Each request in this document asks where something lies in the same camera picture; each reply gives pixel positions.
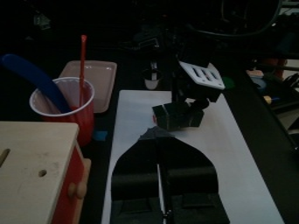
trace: red cup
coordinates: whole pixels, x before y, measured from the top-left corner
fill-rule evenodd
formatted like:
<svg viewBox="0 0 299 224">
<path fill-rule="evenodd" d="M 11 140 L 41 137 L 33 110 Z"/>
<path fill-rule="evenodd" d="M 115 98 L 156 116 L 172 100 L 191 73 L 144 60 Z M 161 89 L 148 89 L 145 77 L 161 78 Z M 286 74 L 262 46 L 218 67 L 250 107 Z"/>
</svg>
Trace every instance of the red cup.
<svg viewBox="0 0 299 224">
<path fill-rule="evenodd" d="M 73 109 L 69 113 L 61 114 L 51 100 L 43 95 L 39 89 L 32 92 L 29 104 L 32 110 L 41 115 L 45 122 L 52 123 L 76 123 L 79 125 L 79 146 L 89 143 L 93 132 L 95 116 L 93 116 L 93 97 L 95 88 L 91 83 L 84 80 L 83 102 L 80 106 L 80 78 L 65 77 L 53 80 L 56 83 L 69 107 Z"/>
</svg>

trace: blue utensil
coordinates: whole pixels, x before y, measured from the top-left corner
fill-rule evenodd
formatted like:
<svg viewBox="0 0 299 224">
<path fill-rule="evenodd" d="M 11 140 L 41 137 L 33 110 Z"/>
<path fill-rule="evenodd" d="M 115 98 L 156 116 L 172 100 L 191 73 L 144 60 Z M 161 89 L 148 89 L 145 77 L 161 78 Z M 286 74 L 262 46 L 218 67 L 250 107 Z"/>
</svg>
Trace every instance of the blue utensil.
<svg viewBox="0 0 299 224">
<path fill-rule="evenodd" d="M 32 62 L 15 54 L 5 54 L 1 57 L 1 65 L 24 77 L 41 90 L 61 113 L 71 112 L 71 107 L 60 89 L 51 77 Z"/>
</svg>

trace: wooden box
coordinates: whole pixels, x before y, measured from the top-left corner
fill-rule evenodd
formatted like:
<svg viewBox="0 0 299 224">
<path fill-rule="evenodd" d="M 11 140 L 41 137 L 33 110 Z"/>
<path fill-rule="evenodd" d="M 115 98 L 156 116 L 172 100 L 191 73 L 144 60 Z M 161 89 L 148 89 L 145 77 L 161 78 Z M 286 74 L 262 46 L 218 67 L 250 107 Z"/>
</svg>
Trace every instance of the wooden box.
<svg viewBox="0 0 299 224">
<path fill-rule="evenodd" d="M 0 122 L 1 223 L 79 223 L 88 159 L 76 123 Z"/>
</svg>

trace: wooden drawer knob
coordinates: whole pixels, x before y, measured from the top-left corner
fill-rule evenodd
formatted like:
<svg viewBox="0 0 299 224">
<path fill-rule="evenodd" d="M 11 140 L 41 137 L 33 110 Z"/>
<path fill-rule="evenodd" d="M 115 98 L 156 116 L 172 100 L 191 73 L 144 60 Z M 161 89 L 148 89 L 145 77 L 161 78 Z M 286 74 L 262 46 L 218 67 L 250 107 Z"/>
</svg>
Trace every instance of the wooden drawer knob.
<svg viewBox="0 0 299 224">
<path fill-rule="evenodd" d="M 76 196 L 79 200 L 83 200 L 87 195 L 87 191 L 87 183 L 83 181 L 80 181 L 77 184 L 69 183 L 68 195 L 71 198 Z"/>
</svg>

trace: pink tray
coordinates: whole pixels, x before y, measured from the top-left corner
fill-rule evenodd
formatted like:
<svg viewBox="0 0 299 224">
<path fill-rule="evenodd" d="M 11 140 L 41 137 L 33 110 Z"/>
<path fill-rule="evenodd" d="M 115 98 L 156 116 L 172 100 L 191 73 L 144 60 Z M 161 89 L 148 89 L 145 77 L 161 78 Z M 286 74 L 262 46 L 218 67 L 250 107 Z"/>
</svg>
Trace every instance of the pink tray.
<svg viewBox="0 0 299 224">
<path fill-rule="evenodd" d="M 108 109 L 111 93 L 115 85 L 117 64 L 115 62 L 85 60 L 84 77 L 95 88 L 95 113 Z M 80 77 L 80 61 L 68 62 L 60 77 Z"/>
</svg>

